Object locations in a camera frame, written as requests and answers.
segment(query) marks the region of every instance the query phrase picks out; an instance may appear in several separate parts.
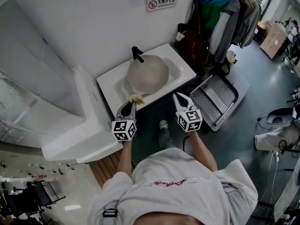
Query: black faucet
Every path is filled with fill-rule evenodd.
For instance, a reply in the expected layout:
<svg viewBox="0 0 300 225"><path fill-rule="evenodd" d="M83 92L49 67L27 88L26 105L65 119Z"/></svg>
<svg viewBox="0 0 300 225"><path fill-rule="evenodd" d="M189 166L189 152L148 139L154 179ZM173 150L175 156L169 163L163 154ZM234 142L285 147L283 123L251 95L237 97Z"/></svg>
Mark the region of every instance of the black faucet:
<svg viewBox="0 0 300 225"><path fill-rule="evenodd" d="M134 46L131 48L131 51L132 51L132 55L133 55L133 60L138 59L141 63L144 62L144 59L142 59L140 56L143 54L143 52L140 49L138 49L136 46Z"/></svg>

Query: metal tray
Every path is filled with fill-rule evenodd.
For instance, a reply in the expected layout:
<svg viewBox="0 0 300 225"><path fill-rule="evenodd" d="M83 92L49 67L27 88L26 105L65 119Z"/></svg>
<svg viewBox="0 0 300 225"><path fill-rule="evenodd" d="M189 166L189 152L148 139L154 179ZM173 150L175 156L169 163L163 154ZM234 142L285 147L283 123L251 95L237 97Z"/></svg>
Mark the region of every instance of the metal tray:
<svg viewBox="0 0 300 225"><path fill-rule="evenodd" d="M205 122L213 128L227 118L226 115L239 94L225 77L211 75L196 87L189 97L200 109Z"/></svg>

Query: white sink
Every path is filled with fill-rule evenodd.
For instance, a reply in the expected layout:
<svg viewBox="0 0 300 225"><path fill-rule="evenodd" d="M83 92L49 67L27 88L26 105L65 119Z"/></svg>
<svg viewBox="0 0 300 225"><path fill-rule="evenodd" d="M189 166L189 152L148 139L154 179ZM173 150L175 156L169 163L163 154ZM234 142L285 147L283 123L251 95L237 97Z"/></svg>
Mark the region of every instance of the white sink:
<svg viewBox="0 0 300 225"><path fill-rule="evenodd" d="M137 110L172 92L196 76L196 73L169 44L161 45L144 52L144 54L160 57L169 67L169 79L167 84L156 93L143 94L142 97L144 98L145 104L138 105L136 107ZM134 94L133 87L127 80L127 72L131 62L132 59L97 78L99 86L114 116L117 114L117 110L120 106L127 102L129 97Z"/></svg>

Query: cardboard box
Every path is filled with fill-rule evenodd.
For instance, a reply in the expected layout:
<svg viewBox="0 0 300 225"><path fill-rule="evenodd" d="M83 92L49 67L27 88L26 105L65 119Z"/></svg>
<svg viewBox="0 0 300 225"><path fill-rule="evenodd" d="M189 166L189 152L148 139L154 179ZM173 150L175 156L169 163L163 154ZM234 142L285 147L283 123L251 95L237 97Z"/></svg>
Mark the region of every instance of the cardboard box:
<svg viewBox="0 0 300 225"><path fill-rule="evenodd" d="M266 29L260 35L261 42L263 42L266 39L267 35L269 34L274 25L274 22L268 20L263 25L266 27Z"/></svg>
<svg viewBox="0 0 300 225"><path fill-rule="evenodd" d="M278 24L274 24L260 48L273 59L285 39L286 33Z"/></svg>

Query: trash bin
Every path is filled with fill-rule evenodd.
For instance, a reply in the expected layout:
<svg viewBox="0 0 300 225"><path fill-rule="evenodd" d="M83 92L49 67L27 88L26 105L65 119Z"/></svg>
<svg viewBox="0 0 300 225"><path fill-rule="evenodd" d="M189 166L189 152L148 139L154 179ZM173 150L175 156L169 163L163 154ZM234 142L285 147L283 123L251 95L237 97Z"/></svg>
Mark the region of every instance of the trash bin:
<svg viewBox="0 0 300 225"><path fill-rule="evenodd" d="M257 27L255 29L255 35L254 35L254 40L255 41L259 41L259 42L262 42L262 38L263 38L263 35L266 31L266 27L264 25L261 24L261 22L259 21L258 24L257 24Z"/></svg>

